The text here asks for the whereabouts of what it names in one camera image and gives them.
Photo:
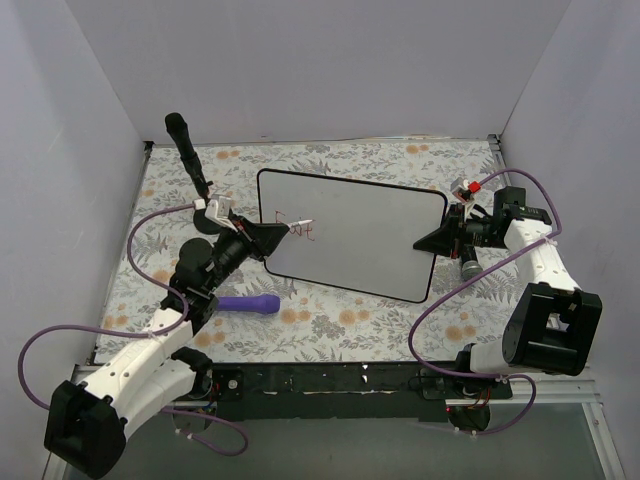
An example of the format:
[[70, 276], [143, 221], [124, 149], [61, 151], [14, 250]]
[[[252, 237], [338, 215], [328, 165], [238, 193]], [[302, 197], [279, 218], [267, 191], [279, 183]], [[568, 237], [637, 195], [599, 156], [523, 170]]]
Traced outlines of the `red whiteboard marker pen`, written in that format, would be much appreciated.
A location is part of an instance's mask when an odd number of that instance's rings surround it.
[[299, 226], [310, 224], [311, 222], [313, 222], [312, 219], [305, 219], [305, 220], [298, 220], [298, 221], [290, 222], [290, 223], [287, 223], [286, 225], [287, 225], [287, 227], [289, 229], [294, 229], [294, 228], [299, 227]]

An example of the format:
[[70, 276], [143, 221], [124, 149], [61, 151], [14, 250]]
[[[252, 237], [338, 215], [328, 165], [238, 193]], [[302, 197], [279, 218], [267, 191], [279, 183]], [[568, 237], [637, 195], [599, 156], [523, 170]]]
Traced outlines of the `white whiteboard black frame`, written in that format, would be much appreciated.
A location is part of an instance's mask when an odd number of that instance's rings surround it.
[[435, 190], [262, 169], [263, 223], [312, 219], [266, 260], [273, 274], [410, 303], [426, 301], [435, 258], [413, 249], [448, 206]]

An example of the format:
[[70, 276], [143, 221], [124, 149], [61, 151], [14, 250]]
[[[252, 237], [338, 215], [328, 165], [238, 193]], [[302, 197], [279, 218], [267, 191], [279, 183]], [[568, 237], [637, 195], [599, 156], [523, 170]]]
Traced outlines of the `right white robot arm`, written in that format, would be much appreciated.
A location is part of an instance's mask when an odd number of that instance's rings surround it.
[[568, 273], [549, 213], [526, 204], [526, 191], [507, 186], [495, 192], [493, 211], [472, 206], [473, 183], [449, 207], [441, 226], [413, 247], [452, 259], [474, 247], [505, 249], [515, 258], [524, 291], [500, 339], [469, 344], [452, 372], [454, 389], [475, 397], [498, 379], [519, 373], [577, 376], [586, 363], [602, 313], [598, 295], [583, 291]]

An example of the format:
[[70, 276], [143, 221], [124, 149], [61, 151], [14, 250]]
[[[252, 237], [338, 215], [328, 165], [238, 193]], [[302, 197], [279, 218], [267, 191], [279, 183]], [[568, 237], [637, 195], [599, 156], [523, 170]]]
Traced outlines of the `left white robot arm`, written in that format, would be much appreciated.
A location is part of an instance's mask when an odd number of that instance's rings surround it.
[[213, 363], [187, 344], [217, 311], [215, 290], [245, 260], [268, 258], [288, 231], [286, 224], [254, 224], [236, 216], [215, 242], [185, 242], [168, 294], [140, 337], [80, 383], [65, 381], [54, 390], [45, 448], [100, 479], [132, 434], [170, 402], [208, 396]]

